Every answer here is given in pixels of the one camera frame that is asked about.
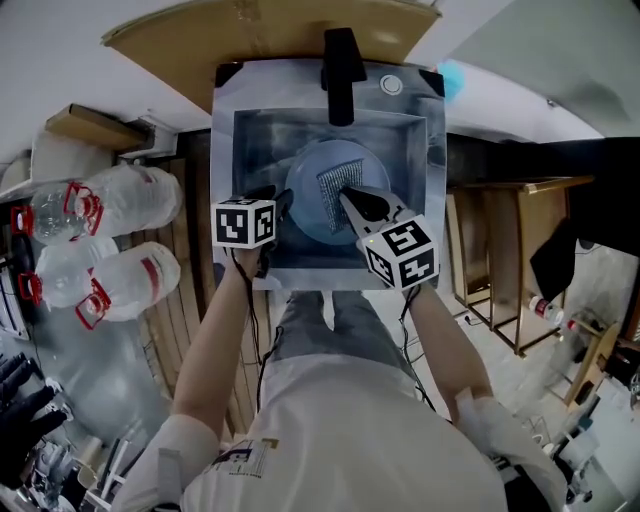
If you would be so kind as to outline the small cardboard box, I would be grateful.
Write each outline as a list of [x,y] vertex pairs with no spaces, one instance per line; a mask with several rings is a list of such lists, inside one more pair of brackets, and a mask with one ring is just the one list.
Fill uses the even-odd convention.
[[114,152],[135,149],[145,144],[148,137],[144,130],[77,104],[70,104],[50,117],[45,130]]

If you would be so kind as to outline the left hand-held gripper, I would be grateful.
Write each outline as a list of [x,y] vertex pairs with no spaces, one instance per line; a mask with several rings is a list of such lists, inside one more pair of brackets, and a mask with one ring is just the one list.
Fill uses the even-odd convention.
[[267,254],[274,246],[276,223],[284,221],[294,201],[290,188],[275,194],[276,187],[268,185],[212,205],[212,245],[223,249],[258,248],[258,278],[268,272]]

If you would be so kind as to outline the plastic bottle red label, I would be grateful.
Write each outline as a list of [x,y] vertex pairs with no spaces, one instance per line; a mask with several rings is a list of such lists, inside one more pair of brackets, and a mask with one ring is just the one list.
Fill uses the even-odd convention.
[[542,296],[531,295],[528,298],[528,308],[554,327],[566,328],[570,331],[575,331],[578,328],[576,321],[566,316],[561,307],[544,299]]

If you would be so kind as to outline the black faucet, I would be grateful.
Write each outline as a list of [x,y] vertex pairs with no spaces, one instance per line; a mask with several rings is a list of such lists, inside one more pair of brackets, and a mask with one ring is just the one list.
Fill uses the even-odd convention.
[[366,80],[364,62],[352,29],[326,30],[321,87],[327,93],[331,125],[347,127],[354,122],[353,84]]

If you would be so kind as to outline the white ledge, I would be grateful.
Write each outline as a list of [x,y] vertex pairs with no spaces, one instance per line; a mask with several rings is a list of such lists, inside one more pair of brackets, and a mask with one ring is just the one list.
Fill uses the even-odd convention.
[[464,89],[446,106],[447,130],[491,141],[551,143],[601,139],[591,125],[534,93]]

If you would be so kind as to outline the wooden shelf rack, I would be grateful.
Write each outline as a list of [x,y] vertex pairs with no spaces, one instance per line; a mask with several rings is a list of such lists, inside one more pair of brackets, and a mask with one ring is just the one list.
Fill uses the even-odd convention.
[[529,309],[540,293],[530,258],[570,215],[568,189],[591,176],[454,186],[446,226],[455,299],[515,355],[561,328]]

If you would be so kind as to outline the light blue large plate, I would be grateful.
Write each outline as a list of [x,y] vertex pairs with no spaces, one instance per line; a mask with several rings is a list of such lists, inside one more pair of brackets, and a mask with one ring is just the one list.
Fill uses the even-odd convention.
[[332,234],[322,205],[317,175],[327,169],[356,159],[363,160],[361,186],[390,188],[381,161],[364,146],[347,140],[326,140],[308,145],[295,159],[286,178],[286,187],[294,192],[290,215],[308,237],[327,245],[349,245],[356,235],[349,223]]

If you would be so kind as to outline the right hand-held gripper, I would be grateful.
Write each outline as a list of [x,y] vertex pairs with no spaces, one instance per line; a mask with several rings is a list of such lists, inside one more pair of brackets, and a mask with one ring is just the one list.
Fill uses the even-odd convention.
[[374,187],[344,187],[339,200],[368,270],[385,286],[405,291],[439,275],[439,246],[424,215]]

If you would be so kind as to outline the person's white shirt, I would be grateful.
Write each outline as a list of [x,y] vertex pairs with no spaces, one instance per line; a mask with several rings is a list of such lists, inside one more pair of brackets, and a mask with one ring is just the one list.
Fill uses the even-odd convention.
[[114,512],[562,512],[566,481],[497,400],[458,398],[451,424],[397,368],[344,355],[270,363],[246,438],[170,417]]

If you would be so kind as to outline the person's right forearm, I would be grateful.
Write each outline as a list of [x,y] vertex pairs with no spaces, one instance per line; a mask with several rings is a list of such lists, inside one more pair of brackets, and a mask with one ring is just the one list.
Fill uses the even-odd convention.
[[429,283],[404,292],[423,353],[451,420],[459,422],[456,397],[492,397],[486,367],[478,351]]

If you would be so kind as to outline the blue bowl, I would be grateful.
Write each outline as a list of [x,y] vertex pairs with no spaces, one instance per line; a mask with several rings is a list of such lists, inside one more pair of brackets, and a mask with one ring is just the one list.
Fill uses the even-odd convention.
[[445,60],[437,65],[437,72],[442,76],[445,99],[452,102],[465,86],[464,70],[454,60]]

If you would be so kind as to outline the person's left forearm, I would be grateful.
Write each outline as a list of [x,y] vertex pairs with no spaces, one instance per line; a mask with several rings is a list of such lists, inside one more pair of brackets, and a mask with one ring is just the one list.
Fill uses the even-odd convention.
[[246,282],[260,251],[234,249],[194,341],[182,362],[172,412],[192,417],[222,437],[249,311]]

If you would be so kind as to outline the silver mesh scrubbing cloth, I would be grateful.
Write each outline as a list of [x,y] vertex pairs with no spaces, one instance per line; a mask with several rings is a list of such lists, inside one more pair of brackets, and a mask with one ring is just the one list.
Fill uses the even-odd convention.
[[317,175],[322,205],[329,230],[336,234],[344,229],[348,217],[340,203],[340,193],[347,187],[359,187],[363,180],[363,160],[344,162]]

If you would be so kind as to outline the brown cardboard sheet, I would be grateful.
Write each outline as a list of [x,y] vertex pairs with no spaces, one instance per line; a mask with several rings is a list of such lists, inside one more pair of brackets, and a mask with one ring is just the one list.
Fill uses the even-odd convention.
[[324,33],[350,28],[367,60],[401,63],[440,18],[412,0],[192,0],[122,24],[102,38],[205,112],[218,65],[319,57]]

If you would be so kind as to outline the stainless steel sink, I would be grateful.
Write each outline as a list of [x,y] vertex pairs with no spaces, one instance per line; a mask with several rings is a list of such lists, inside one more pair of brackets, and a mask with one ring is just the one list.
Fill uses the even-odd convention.
[[[219,202],[274,185],[286,189],[294,159],[310,144],[347,140],[371,151],[386,169],[390,188],[423,214],[435,237],[444,231],[447,181],[442,78],[415,66],[369,62],[367,80],[353,84],[354,122],[329,123],[318,59],[250,61],[214,91],[210,196]],[[400,95],[385,94],[382,76],[398,76]],[[376,290],[356,240],[327,245],[308,237],[290,212],[259,290]]]

